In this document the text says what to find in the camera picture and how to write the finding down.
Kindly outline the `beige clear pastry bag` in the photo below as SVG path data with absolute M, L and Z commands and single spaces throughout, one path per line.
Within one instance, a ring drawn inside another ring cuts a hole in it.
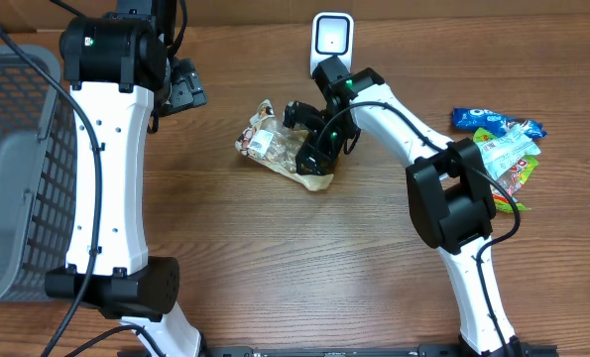
M 249 119 L 249 126 L 236 140 L 235 149 L 268 169 L 301 183 L 310 191 L 325 190 L 330 186 L 333 174 L 314 176 L 296 172 L 296 155 L 307 137 L 308 132 L 300 126 L 293 129 L 285 127 L 271 101 L 265 99 Z

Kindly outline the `blue cookie packet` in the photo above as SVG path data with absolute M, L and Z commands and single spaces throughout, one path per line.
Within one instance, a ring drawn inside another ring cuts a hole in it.
M 482 128 L 498 137 L 504 136 L 516 125 L 521 126 L 524 133 L 532 139 L 541 139 L 547 135 L 543 125 L 532 119 L 510 117 L 489 109 L 454 108 L 452 124 L 457 129 L 467 131 Z

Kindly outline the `mint green snack packet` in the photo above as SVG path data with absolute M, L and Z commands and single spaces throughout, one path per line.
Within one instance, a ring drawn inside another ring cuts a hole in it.
M 497 179 L 526 155 L 541 153 L 537 144 L 525 134 L 524 128 L 517 124 L 505 135 L 477 143 L 486 172 Z

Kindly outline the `green colourful candy bag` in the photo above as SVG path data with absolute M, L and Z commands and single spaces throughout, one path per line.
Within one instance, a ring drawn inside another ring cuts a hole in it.
M 479 142 L 485 142 L 498 138 L 485 129 L 477 129 L 473 136 L 473 142 L 477 145 Z M 504 174 L 495 179 L 495 181 L 510 195 L 522 188 L 527 182 L 533 170 L 538 166 L 538 160 L 535 156 L 526 155 L 521 158 L 515 165 L 508 169 Z

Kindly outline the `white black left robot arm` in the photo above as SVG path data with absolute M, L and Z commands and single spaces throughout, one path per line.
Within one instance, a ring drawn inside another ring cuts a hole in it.
M 45 290 L 117 320 L 151 356 L 205 347 L 177 301 L 177 259 L 149 253 L 142 210 L 148 135 L 206 101 L 192 63 L 177 58 L 186 20 L 181 1 L 121 1 L 99 18 L 75 17 L 59 40 L 76 103 L 75 209 L 65 261 L 46 273 Z

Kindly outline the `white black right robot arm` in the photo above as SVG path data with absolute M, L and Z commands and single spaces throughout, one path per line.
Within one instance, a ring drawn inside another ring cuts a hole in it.
M 410 217 L 422 241 L 447 270 L 460 314 L 463 356 L 524 356 L 510 324 L 491 261 L 496 181 L 470 139 L 453 141 L 414 116 L 371 68 L 352 73 L 338 57 L 321 61 L 312 78 L 326 101 L 318 110 L 299 101 L 284 124 L 308 136 L 295 157 L 301 175 L 330 173 L 366 132 L 406 169 Z

